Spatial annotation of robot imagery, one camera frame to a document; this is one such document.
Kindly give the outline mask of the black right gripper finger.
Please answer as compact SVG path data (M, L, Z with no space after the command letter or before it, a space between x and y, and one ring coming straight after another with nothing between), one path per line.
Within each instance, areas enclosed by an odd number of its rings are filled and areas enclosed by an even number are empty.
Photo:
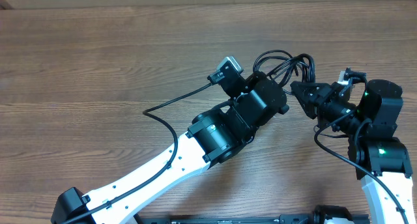
M317 95L313 93L295 93L295 97L298 100L300 106L304 110L305 114L311 118L315 119L317 117Z
M290 87L295 96L307 96L328 89L330 85L327 83L305 83L294 81L290 84Z

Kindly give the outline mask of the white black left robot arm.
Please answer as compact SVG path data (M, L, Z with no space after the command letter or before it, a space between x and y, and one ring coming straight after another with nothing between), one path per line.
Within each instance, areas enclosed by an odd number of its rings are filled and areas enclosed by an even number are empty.
M238 154L260 126L289 109L283 85L263 72L244 79L235 70L217 71L208 81L230 99L196 116L183 134L173 134L171 146L126 176L86 194L62 193L51 222L127 223L172 187Z

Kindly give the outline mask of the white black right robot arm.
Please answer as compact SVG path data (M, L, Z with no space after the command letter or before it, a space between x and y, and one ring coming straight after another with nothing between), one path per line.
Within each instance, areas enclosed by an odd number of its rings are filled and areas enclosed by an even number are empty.
M314 137L318 146L355 167L371 221L415 223L411 159L394 135L403 106L402 88L383 79L350 77L333 84L294 81L291 89L306 115L318 120ZM319 142L327 128L347 137L347 157Z

